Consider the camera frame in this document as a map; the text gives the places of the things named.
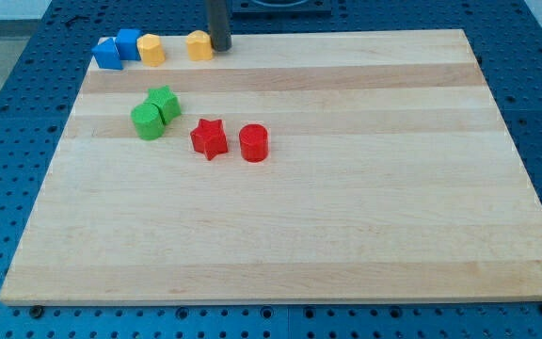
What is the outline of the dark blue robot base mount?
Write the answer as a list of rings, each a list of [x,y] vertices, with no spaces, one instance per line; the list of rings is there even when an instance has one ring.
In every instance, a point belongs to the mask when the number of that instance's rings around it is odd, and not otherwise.
[[[328,14],[332,0],[231,0],[231,14]]]

